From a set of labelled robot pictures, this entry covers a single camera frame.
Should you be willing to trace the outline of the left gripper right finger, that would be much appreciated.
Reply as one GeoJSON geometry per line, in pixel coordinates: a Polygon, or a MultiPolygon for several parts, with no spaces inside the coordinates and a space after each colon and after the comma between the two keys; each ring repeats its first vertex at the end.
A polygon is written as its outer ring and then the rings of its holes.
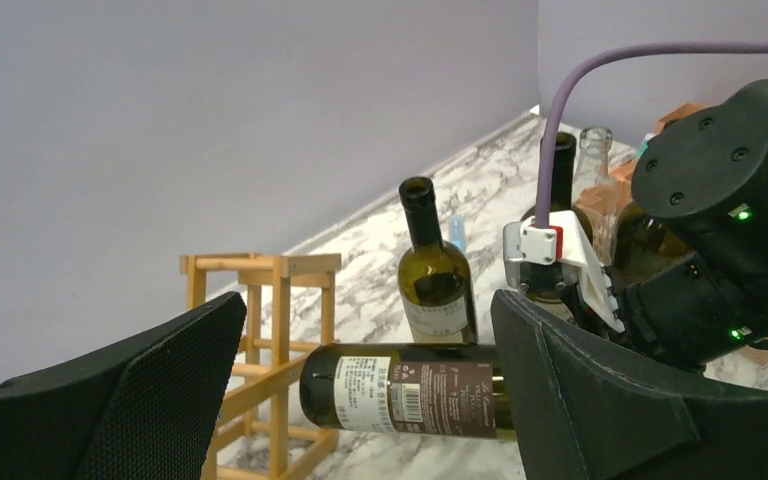
{"type": "Polygon", "coordinates": [[[768,391],[638,355],[500,289],[490,315],[530,479],[768,479],[768,391]]]}

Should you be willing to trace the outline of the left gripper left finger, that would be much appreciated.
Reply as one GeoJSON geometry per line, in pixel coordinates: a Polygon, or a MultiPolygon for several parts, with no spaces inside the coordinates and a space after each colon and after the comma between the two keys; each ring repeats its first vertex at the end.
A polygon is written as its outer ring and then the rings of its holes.
{"type": "Polygon", "coordinates": [[[197,479],[246,305],[166,323],[0,384],[0,479],[197,479]]]}

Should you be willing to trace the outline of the green wine bottle brown label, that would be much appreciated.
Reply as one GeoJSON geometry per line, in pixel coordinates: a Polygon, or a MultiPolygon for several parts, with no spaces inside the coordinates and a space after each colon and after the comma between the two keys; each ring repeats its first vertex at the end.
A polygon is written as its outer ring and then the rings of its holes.
{"type": "Polygon", "coordinates": [[[493,345],[323,345],[304,361],[299,400],[305,417],[323,428],[516,438],[493,345]]]}

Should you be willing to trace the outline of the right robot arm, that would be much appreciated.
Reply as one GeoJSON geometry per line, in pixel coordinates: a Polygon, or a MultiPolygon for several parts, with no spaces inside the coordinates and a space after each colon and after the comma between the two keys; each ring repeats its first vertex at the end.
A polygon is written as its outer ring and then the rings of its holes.
{"type": "Polygon", "coordinates": [[[656,135],[631,194],[691,248],[621,292],[636,348],[694,371],[768,338],[768,79],[656,135]]]}

